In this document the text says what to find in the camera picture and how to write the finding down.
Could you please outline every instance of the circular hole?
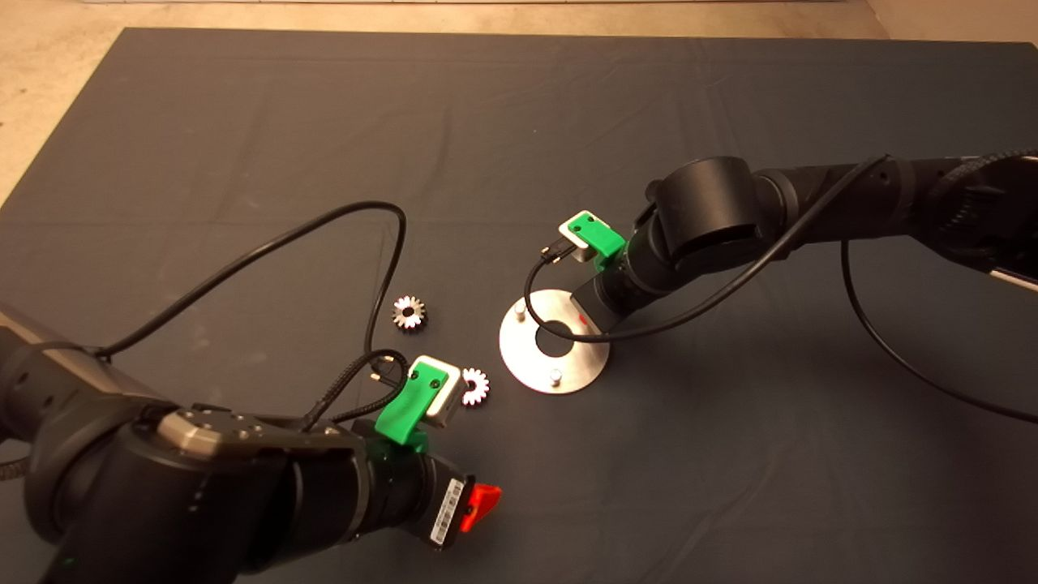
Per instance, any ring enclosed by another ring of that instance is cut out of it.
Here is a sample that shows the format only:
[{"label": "circular hole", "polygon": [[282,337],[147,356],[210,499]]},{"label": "circular hole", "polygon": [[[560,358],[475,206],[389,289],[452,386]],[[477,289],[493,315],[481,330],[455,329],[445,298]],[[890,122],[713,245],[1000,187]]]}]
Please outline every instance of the circular hole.
[{"label": "circular hole", "polygon": [[571,333],[570,328],[566,327],[565,323],[558,321],[549,321],[537,330],[537,349],[541,350],[541,353],[548,357],[563,357],[573,350],[573,341],[562,339],[555,337],[551,334],[551,331],[558,331],[562,333]]}]

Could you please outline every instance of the dark gray mat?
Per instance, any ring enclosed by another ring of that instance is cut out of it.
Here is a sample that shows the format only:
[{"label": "dark gray mat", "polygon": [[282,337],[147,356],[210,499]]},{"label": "dark gray mat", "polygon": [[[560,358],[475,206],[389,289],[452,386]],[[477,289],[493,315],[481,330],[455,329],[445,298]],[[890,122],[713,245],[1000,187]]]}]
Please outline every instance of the dark gray mat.
[{"label": "dark gray mat", "polygon": [[[254,243],[350,200],[413,223],[376,345],[491,377],[436,452],[500,484],[435,554],[395,532],[251,582],[1025,582],[1038,429],[899,370],[859,330],[837,249],[768,268],[694,325],[616,346],[553,399],[497,354],[553,225],[617,225],[684,161],[754,167],[1033,146],[1029,45],[128,30],[0,212],[0,298],[86,343],[126,333]],[[391,237],[344,220],[250,268],[118,360],[171,398],[304,412],[360,351]],[[1038,303],[909,240],[855,248],[863,301],[911,360],[1038,412]],[[570,262],[544,286],[590,274]],[[701,298],[703,278],[638,319]],[[366,383],[344,407],[374,397]],[[49,558],[0,486],[5,580]]]}]

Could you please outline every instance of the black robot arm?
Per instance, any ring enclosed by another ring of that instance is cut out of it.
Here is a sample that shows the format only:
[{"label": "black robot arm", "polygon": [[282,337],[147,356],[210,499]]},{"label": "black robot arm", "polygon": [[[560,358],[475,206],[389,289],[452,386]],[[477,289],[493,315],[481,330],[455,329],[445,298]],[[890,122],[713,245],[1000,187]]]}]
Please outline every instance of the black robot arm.
[{"label": "black robot arm", "polygon": [[[958,263],[1033,283],[1038,280],[1036,156],[879,161],[850,182],[791,249],[908,234]],[[752,172],[740,158],[689,162],[650,183],[649,205],[630,241],[572,300],[607,333],[695,277],[760,256],[853,168]]]},{"label": "black robot arm", "polygon": [[443,549],[487,510],[370,421],[181,408],[72,346],[0,307],[0,432],[31,445],[26,510],[58,547],[43,582],[221,584],[385,527]]}]

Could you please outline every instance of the gear teeth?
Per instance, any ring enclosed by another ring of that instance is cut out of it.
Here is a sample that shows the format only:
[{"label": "gear teeth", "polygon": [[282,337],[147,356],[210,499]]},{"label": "gear teeth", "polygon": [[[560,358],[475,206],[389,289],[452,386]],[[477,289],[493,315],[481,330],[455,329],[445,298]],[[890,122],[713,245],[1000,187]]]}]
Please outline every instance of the gear teeth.
[{"label": "gear teeth", "polygon": [[416,333],[429,323],[426,304],[415,297],[401,297],[392,308],[392,324],[404,333]]},{"label": "gear teeth", "polygon": [[479,369],[463,369],[461,379],[468,384],[469,390],[462,394],[461,404],[466,408],[476,408],[487,399],[490,394],[490,381],[487,374]]}]

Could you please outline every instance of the round metal plate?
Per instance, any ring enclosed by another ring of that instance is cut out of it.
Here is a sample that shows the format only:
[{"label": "round metal plate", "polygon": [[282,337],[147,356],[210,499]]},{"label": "round metal plate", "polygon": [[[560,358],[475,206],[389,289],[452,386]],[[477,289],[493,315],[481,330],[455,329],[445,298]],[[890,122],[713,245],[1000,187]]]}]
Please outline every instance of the round metal plate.
[{"label": "round metal plate", "polygon": [[[580,321],[569,291],[538,289],[530,295],[530,302],[545,322],[563,323],[576,335],[595,334]],[[545,394],[571,394],[588,387],[605,369],[608,343],[573,343],[570,353],[563,357],[544,355],[537,346],[540,327],[525,314],[524,308],[522,299],[509,308],[498,338],[504,365],[522,385]]]}]

